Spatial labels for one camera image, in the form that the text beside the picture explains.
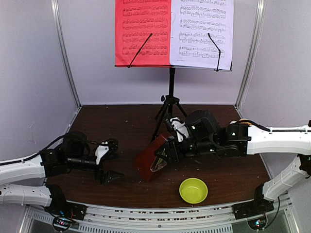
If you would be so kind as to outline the wooden metronome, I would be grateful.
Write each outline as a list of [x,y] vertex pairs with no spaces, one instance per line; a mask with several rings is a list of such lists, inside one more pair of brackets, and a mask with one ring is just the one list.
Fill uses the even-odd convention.
[[169,136],[171,136],[170,133],[161,133],[135,157],[133,165],[142,179],[150,182],[163,173],[162,169],[160,171],[151,171],[151,167],[156,160],[155,151],[165,143]]

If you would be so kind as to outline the black perforated music stand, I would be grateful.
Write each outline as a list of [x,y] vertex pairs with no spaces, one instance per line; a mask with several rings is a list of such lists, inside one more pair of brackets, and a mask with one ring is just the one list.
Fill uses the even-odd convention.
[[173,114],[173,107],[176,106],[181,114],[186,117],[187,113],[181,106],[180,99],[175,97],[173,95],[174,93],[174,80],[175,80],[175,67],[172,65],[159,65],[159,64],[151,64],[151,65],[133,65],[132,62],[130,63],[125,63],[125,64],[120,64],[117,65],[115,64],[115,67],[127,67],[127,68],[132,68],[132,67],[153,67],[153,68],[168,68],[169,69],[169,93],[168,95],[162,95],[161,96],[161,101],[163,102],[162,106],[160,107],[158,113],[155,116],[155,120],[157,120],[157,124],[155,127],[155,130],[152,134],[151,141],[153,142],[157,137],[158,137],[158,132],[160,130],[161,124],[164,122],[164,118],[166,115],[172,115]]

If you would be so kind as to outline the white sheet music paper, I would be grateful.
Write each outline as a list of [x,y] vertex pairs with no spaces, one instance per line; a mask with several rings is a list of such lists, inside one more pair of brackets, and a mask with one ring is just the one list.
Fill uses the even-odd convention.
[[230,71],[233,22],[232,0],[173,0],[170,64]]

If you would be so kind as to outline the red sheet music paper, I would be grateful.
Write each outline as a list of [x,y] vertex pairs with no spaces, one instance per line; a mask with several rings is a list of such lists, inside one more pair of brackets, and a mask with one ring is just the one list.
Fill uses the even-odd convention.
[[115,2],[115,65],[165,67],[170,65],[170,0]]

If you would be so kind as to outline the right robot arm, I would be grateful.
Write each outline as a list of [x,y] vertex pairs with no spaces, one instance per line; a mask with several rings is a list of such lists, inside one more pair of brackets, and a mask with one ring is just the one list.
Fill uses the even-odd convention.
[[311,175],[311,128],[264,127],[248,119],[232,121],[221,127],[208,110],[190,113],[185,120],[165,119],[171,135],[154,151],[150,171],[156,172],[168,163],[186,157],[213,154],[217,157],[247,156],[263,153],[294,153],[294,160],[275,178],[256,189],[255,199],[249,203],[253,214],[260,214],[268,201]]

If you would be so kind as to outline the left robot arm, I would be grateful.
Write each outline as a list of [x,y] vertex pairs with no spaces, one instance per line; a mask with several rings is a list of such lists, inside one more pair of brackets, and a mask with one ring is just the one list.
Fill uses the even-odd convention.
[[100,184],[110,184],[124,177],[116,171],[105,171],[104,161],[117,159],[119,143],[111,138],[101,143],[91,141],[82,132],[59,136],[39,152],[0,163],[0,202],[51,207],[60,216],[70,211],[70,205],[57,185],[24,186],[17,182],[55,177],[72,170],[92,171]]

